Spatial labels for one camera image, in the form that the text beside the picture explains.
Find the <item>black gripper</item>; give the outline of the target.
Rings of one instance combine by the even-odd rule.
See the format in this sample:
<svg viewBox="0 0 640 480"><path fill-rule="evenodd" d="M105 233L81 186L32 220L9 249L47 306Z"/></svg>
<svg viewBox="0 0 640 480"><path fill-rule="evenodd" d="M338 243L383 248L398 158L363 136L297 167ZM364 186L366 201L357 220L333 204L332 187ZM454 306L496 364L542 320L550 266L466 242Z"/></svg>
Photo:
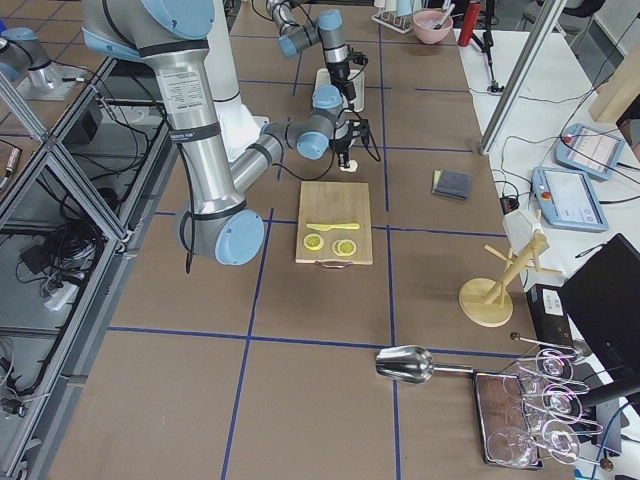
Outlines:
<svg viewBox="0 0 640 480"><path fill-rule="evenodd" d="M338 156L339 167L350 168L349 149L356 140L368 147L370 133L368 119L348 119L344 122L331 140L331 149Z"/></svg>
<svg viewBox="0 0 640 480"><path fill-rule="evenodd" d="M356 51L352 47L336 47L327 50L327 70L331 84L349 100L354 98L352 87L349 85L351 62L365 67L368 64L368 57L364 52Z"/></svg>

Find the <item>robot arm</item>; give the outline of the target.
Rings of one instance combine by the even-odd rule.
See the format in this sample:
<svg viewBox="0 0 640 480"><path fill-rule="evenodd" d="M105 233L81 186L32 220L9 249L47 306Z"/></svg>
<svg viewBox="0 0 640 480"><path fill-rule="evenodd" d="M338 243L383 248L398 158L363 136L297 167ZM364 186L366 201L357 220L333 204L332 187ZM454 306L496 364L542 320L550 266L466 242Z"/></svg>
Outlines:
<svg viewBox="0 0 640 480"><path fill-rule="evenodd" d="M189 202L176 221L176 237L189 258L248 263L261 248L264 226L261 216L247 208L245 192L262 173L288 149L310 160L330 151L335 162L347 166L355 140L368 139L367 121L347 114L356 98L350 65L366 65L367 59L347 44L337 9L300 25L293 2L267 2L266 11L281 33L281 50L293 55L320 44L330 82L314 91L307 119L264 125L229 161L208 79L209 71L230 66L209 47L213 2L85 1L82 6L83 35L91 50L141 62L155 73L170 137L187 175Z"/></svg>
<svg viewBox="0 0 640 480"><path fill-rule="evenodd" d="M302 1L265 2L268 17L279 29L278 42L283 55L290 58L320 44L331 84L339 90L347 105L354 107L357 98L355 78L362 71L352 75L351 64L364 69L368 57L347 44L338 9L325 10L315 20L308 18L304 24L300 24L294 18L293 9L301 4Z"/></svg>

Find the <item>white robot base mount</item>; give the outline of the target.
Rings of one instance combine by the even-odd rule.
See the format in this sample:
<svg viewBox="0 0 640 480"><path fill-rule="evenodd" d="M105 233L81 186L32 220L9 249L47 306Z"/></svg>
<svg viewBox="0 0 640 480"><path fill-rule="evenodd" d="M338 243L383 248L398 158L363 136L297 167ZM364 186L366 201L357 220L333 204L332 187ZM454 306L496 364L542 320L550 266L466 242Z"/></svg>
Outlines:
<svg viewBox="0 0 640 480"><path fill-rule="evenodd" d="M238 85L223 2L214 0L214 23L208 34L204 61L224 147L230 163L254 143L268 117L254 116L244 104Z"/></svg>

